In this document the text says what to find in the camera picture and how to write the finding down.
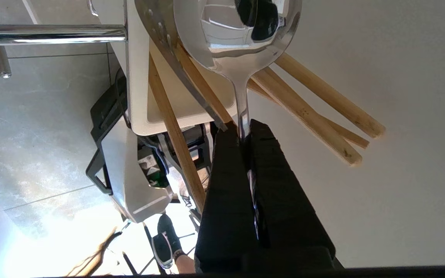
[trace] person's leg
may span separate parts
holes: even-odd
[[[157,232],[159,234],[166,233],[178,271],[180,273],[195,273],[195,262],[183,252],[180,239],[176,235],[173,222],[171,222],[168,215],[163,214],[159,218]]]

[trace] black sneaker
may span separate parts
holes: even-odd
[[[159,222],[157,222],[157,232],[159,234],[166,233],[166,237],[168,238],[173,253],[182,249],[180,239],[178,239],[175,228],[173,227],[173,222],[171,222],[171,218],[165,213],[161,215]]]

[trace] metal ladle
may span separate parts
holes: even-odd
[[[302,0],[174,0],[173,8],[187,52],[233,83],[244,139],[250,131],[247,81],[286,50]]]

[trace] tiled floor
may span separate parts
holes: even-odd
[[[31,3],[42,24],[99,23],[85,1]],[[0,24],[31,23],[22,1],[0,0]],[[95,152],[89,110],[119,66],[106,44],[7,52],[13,76],[0,78],[0,207],[27,236],[46,237],[58,220],[110,202],[85,169]]]

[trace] wooden stick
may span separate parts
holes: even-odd
[[[205,100],[212,107],[212,109],[214,109],[216,114],[221,118],[223,122],[225,123],[232,122],[233,118],[231,118],[224,105],[217,98],[216,94],[209,86],[209,84],[207,84],[207,81],[205,81],[204,77],[202,76],[202,74],[200,74],[197,67],[195,67],[185,49],[183,49],[182,46],[178,46],[176,50],[177,50],[176,54],[178,56],[178,59],[180,60],[180,63],[183,66],[183,69],[190,77],[193,84],[198,88],[201,95],[203,95]]]
[[[310,132],[328,146],[338,157],[351,166],[359,165],[362,162],[360,153],[328,125],[328,123],[286,84],[284,80],[272,71],[272,69],[267,67],[254,74],[252,79],[278,104],[292,113],[302,125],[310,130]]]
[[[377,138],[386,131],[378,121],[287,53],[283,53],[276,63],[370,137]]]
[[[178,125],[178,121],[176,120],[173,108],[169,103],[168,95],[166,95],[166,91],[164,90],[164,86],[162,85],[162,81],[159,77],[159,73],[157,72],[154,60],[152,59],[152,56],[150,54],[149,85],[150,89],[152,90],[152,94],[154,95],[154,98],[157,102],[157,106],[159,107],[159,112],[161,112],[161,115],[164,118],[164,123],[166,124],[169,138],[173,143],[173,148],[175,149],[176,156],[178,157],[180,166],[185,175],[187,187],[190,188],[197,208],[199,209],[199,212],[202,213],[205,203],[205,191],[202,187],[202,182],[200,181],[200,178],[197,174],[195,164],[193,164],[189,149],[187,147],[187,143],[183,137],[182,131],[180,130],[180,125]]]
[[[274,102],[275,104],[279,105],[270,95],[268,95],[264,89],[262,89],[255,81],[249,80],[247,84],[247,88],[253,90],[254,92],[260,94],[262,97],[265,97],[267,100],[270,100],[271,102]],[[355,134],[354,132],[342,127],[341,125],[336,124],[335,122],[329,120],[328,118],[318,114],[320,117],[323,118],[339,135],[341,135],[346,141],[355,144],[359,146],[362,149],[366,149],[369,146],[369,141],[366,139],[363,139],[358,134]]]

